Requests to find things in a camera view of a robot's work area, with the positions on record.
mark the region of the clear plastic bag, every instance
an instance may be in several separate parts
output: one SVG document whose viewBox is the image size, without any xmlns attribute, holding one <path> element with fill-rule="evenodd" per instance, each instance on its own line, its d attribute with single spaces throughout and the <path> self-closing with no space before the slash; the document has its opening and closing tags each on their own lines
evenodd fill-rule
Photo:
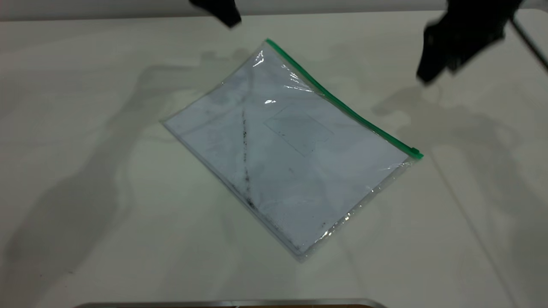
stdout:
<svg viewBox="0 0 548 308">
<path fill-rule="evenodd" d="M 353 112 L 269 39 L 163 124 L 299 260 L 422 158 Z"/>
</svg>

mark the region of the wall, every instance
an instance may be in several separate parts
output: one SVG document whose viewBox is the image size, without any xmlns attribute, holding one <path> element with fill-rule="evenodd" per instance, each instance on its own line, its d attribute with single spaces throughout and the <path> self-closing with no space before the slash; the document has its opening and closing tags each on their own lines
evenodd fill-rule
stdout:
<svg viewBox="0 0 548 308">
<path fill-rule="evenodd" d="M 243 15 L 437 10 L 445 0 L 236 0 Z M 524 7 L 548 7 L 526 0 Z M 195 16 L 187 0 L 1 0 L 0 20 Z"/>
</svg>

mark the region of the table surface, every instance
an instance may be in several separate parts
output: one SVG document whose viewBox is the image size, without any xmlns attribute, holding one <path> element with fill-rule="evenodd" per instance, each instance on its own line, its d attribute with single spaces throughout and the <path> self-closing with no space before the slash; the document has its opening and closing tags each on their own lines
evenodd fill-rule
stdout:
<svg viewBox="0 0 548 308">
<path fill-rule="evenodd" d="M 548 76 L 508 28 L 423 88 L 440 14 L 0 23 L 0 303 L 547 304 Z M 519 19 L 548 50 L 548 15 Z M 158 122 L 266 37 L 425 154 L 304 263 Z"/>
</svg>

